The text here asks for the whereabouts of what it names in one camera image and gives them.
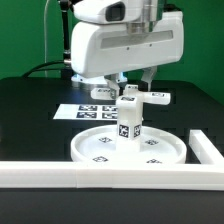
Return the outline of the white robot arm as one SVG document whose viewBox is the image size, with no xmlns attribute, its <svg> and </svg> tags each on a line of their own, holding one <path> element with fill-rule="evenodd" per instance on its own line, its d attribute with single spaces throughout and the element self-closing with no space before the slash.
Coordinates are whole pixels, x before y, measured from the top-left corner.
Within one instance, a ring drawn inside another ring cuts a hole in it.
<svg viewBox="0 0 224 224">
<path fill-rule="evenodd" d="M 142 69 L 151 81 L 182 57 L 183 13 L 166 12 L 164 0 L 82 0 L 74 16 L 71 67 L 94 99 L 116 99 L 124 72 Z"/>
</svg>

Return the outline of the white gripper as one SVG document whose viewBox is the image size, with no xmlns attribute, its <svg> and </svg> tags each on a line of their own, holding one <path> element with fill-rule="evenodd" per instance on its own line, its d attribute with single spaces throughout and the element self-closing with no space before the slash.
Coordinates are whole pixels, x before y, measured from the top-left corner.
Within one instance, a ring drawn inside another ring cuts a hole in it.
<svg viewBox="0 0 224 224">
<path fill-rule="evenodd" d="M 182 18 L 181 11 L 165 12 L 152 32 L 142 34 L 129 34 L 125 24 L 79 22 L 72 32 L 71 67 L 85 78 L 106 75 L 104 79 L 114 100 L 120 92 L 115 73 L 144 68 L 140 89 L 149 92 L 156 66 L 179 61 L 182 57 Z"/>
</svg>

